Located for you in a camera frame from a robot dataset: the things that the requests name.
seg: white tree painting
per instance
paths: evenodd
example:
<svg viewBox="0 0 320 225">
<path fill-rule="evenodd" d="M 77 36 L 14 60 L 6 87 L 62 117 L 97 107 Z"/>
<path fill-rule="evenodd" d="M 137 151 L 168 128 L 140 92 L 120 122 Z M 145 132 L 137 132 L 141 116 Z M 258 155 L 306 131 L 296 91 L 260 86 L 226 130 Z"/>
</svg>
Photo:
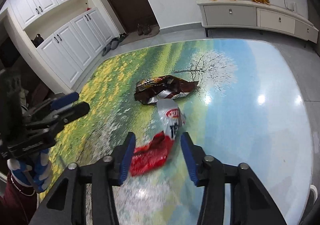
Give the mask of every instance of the white tree painting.
<svg viewBox="0 0 320 225">
<path fill-rule="evenodd" d="M 199 81 L 199 86 L 205 88 L 213 86 L 224 92 L 224 86 L 236 82 L 234 72 L 237 66 L 233 59 L 227 57 L 224 52 L 217 50 L 201 50 L 192 57 L 187 69 L 177 70 L 173 73 L 190 73 L 192 81 Z"/>
</svg>

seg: silver bracelet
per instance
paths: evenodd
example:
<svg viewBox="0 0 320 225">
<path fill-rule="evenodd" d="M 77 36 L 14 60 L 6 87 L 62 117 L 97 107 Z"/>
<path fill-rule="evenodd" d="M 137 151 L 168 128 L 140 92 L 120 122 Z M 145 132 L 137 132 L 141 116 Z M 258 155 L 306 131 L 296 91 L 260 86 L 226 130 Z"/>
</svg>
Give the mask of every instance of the silver bracelet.
<svg viewBox="0 0 320 225">
<path fill-rule="evenodd" d="M 13 184 L 13 185 L 16 187 L 16 189 L 17 189 L 20 193 L 22 193 L 23 195 L 25 195 L 25 196 L 33 196 L 33 195 L 35 194 L 35 192 L 36 192 L 35 190 L 33 190 L 33 193 L 30 194 L 30 195 L 23 193 L 23 192 L 18 188 L 18 186 L 16 186 L 16 184 L 13 182 L 12 174 L 10 175 L 10 178 L 11 178 L 12 184 Z"/>
</svg>

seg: silver bolt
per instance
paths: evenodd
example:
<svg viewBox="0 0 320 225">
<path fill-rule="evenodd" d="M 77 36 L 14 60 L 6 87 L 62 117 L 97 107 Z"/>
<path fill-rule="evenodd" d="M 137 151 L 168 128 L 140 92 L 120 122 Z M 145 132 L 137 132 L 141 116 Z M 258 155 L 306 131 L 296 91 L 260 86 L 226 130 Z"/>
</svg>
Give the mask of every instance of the silver bolt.
<svg viewBox="0 0 320 225">
<path fill-rule="evenodd" d="M 76 163 L 71 163 L 71 164 L 68 164 L 68 169 L 69 170 L 74 170 L 74 169 L 76 169 L 77 168 L 77 164 Z"/>
<path fill-rule="evenodd" d="M 241 169 L 244 169 L 244 170 L 249 169 L 249 165 L 246 164 L 246 163 L 241 163 L 241 164 L 239 164 L 239 167 L 240 167 Z"/>
<path fill-rule="evenodd" d="M 105 156 L 103 159 L 102 159 L 104 162 L 111 162 L 112 161 L 112 156 Z"/>
<path fill-rule="evenodd" d="M 207 156 L 204 157 L 204 160 L 205 160 L 206 162 L 212 162 L 212 161 L 214 160 L 214 157 L 207 155 Z"/>
</svg>

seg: blue and white glove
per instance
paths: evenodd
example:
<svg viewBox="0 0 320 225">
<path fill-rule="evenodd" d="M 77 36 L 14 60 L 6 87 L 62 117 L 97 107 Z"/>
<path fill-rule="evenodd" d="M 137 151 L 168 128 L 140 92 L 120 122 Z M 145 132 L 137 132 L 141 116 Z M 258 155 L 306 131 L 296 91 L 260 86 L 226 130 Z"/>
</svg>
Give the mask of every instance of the blue and white glove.
<svg viewBox="0 0 320 225">
<path fill-rule="evenodd" d="M 49 149 L 45 149 L 33 155 L 31 158 L 34 162 L 34 171 L 36 173 L 34 177 L 32 177 L 33 181 L 38 185 L 39 191 L 44 192 L 52 181 L 52 164 L 49 161 Z M 19 184 L 25 187 L 32 187 L 23 173 L 25 170 L 32 170 L 30 165 L 15 158 L 9 159 L 7 165 L 12 176 Z"/>
</svg>

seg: red and white plastic package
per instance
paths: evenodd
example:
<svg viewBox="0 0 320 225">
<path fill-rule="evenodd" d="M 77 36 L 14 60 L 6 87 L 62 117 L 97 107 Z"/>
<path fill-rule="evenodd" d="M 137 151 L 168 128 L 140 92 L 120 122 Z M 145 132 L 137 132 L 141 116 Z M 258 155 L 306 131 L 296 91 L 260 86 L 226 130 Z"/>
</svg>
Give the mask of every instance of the red and white plastic package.
<svg viewBox="0 0 320 225">
<path fill-rule="evenodd" d="M 185 123 L 177 103 L 172 99 L 159 99 L 157 108 L 163 131 L 156 134 L 149 144 L 134 150 L 130 166 L 132 176 L 142 175 L 163 166 L 171 151 L 178 127 Z"/>
</svg>

